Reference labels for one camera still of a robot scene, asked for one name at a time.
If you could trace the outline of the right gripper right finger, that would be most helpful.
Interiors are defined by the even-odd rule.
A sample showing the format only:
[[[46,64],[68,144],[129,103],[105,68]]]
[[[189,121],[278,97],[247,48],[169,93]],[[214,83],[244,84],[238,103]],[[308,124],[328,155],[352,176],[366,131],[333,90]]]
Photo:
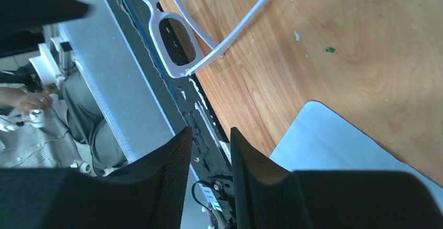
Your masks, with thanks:
[[[410,173],[288,171],[235,127],[230,144],[238,228],[442,228],[430,191]]]

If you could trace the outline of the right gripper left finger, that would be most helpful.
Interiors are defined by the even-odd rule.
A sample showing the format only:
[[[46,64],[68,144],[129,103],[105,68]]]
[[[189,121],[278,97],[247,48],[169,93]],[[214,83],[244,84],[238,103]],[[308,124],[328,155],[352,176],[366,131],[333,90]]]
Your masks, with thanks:
[[[106,177],[1,169],[1,228],[179,228],[192,129]]]

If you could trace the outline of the white sunglasses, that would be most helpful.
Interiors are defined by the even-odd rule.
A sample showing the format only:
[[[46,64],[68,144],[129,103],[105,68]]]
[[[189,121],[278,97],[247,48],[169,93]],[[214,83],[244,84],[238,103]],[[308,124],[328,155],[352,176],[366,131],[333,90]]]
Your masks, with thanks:
[[[269,0],[258,0],[231,33],[218,42],[191,16],[182,0],[141,0],[150,10],[148,29],[154,47],[172,78],[189,76],[217,58]]]

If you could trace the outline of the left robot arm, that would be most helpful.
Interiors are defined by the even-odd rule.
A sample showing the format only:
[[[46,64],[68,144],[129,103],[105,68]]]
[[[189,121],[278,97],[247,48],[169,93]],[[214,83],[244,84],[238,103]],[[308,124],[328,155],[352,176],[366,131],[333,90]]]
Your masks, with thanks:
[[[35,51],[40,27],[86,17],[92,5],[77,0],[1,0],[1,58]]]

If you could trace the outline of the person's bare hand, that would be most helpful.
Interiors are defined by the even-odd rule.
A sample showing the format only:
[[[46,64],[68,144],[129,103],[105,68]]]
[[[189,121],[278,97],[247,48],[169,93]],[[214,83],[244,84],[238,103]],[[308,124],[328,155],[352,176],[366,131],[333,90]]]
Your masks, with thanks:
[[[27,93],[19,88],[1,87],[1,106],[15,108],[28,114],[31,110],[42,109],[46,116],[51,115],[53,100],[50,93]]]

